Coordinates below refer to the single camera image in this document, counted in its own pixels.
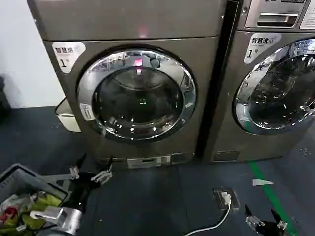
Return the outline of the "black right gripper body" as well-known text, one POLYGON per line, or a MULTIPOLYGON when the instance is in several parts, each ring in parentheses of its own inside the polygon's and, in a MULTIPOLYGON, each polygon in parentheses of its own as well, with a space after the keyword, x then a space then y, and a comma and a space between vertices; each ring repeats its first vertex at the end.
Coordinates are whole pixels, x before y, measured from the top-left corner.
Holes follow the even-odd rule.
POLYGON ((267 221, 258 224, 255 231, 262 236, 282 236, 284 233, 276 223, 267 221))

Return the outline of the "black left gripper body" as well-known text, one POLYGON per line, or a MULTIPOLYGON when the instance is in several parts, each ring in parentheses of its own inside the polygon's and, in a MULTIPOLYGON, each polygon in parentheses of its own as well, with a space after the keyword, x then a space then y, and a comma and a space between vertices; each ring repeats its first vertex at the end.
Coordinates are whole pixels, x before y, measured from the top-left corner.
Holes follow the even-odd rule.
POLYGON ((94 176, 94 173, 79 173, 79 178, 71 181, 72 192, 69 199, 62 204, 62 207, 86 211, 89 195, 94 189, 100 187, 99 182, 91 180, 94 176))

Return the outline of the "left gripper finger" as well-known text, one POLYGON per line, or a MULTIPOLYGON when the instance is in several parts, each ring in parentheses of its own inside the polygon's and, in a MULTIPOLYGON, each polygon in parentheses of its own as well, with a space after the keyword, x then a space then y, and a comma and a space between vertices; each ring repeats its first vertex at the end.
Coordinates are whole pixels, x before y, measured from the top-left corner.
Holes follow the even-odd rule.
POLYGON ((76 162, 69 167, 71 180, 79 178, 79 170, 82 167, 86 157, 87 157, 87 154, 84 153, 82 157, 78 158, 76 162))
POLYGON ((105 168, 100 171, 98 174, 91 177, 91 181, 95 183, 106 183, 109 179, 113 177, 112 174, 112 166, 113 166, 113 156, 110 157, 105 168))

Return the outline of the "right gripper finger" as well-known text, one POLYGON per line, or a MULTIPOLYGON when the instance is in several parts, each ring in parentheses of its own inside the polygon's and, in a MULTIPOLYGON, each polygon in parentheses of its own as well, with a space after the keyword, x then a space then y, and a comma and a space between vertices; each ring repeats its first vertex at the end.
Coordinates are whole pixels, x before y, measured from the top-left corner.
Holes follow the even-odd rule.
POLYGON ((280 231, 285 231, 287 228, 287 222, 283 221, 281 216, 275 211, 271 210, 271 213, 276 221, 276 226, 280 231))
POLYGON ((245 205, 245 222, 251 227, 251 228, 256 228, 260 226, 264 226, 264 223, 258 219, 256 216, 253 216, 248 205, 245 205))

